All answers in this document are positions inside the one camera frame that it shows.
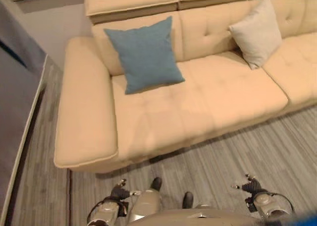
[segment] blue object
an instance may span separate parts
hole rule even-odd
[[[152,26],[130,30],[104,29],[127,79],[126,94],[146,87],[185,81],[176,66],[171,45],[172,17]]]
[[[317,226],[317,215],[308,219],[301,219],[297,222],[289,223],[288,226]]]

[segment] floor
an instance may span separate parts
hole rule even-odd
[[[317,106],[108,174],[71,172],[53,165],[61,77],[53,64],[47,68],[46,91],[7,225],[84,226],[91,207],[119,179],[127,179],[128,189],[144,190],[156,176],[163,179],[163,209],[180,208],[189,190],[194,204],[247,215],[247,194],[230,185],[244,183],[243,174],[249,172],[264,188],[289,197],[299,214],[317,210]],[[120,218],[116,225],[125,222]]]

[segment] cable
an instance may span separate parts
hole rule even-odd
[[[291,209],[292,209],[292,213],[295,213],[295,209],[294,209],[294,206],[292,204],[292,202],[285,196],[285,195],[282,195],[282,194],[279,194],[279,193],[272,193],[270,192],[270,195],[271,196],[274,196],[274,195],[278,195],[278,196],[282,196],[284,199],[286,199],[288,201],[288,203],[290,204],[291,206]]]

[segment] tufted button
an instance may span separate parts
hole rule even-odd
[[[286,21],[289,21],[291,19],[291,13],[289,13],[287,16],[286,16]]]

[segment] wall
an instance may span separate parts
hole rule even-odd
[[[91,36],[84,0],[0,0],[39,46],[63,69],[67,40]]]

